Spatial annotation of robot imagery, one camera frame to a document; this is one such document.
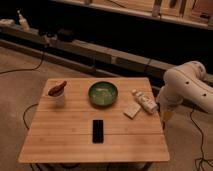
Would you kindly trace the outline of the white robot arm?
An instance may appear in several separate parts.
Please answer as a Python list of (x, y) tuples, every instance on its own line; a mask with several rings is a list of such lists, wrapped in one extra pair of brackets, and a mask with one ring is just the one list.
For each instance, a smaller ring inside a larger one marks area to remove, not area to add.
[(213, 87), (204, 82), (205, 75), (205, 66), (199, 61), (186, 62), (164, 73), (164, 85), (156, 98), (162, 124), (172, 117), (184, 99), (213, 114)]

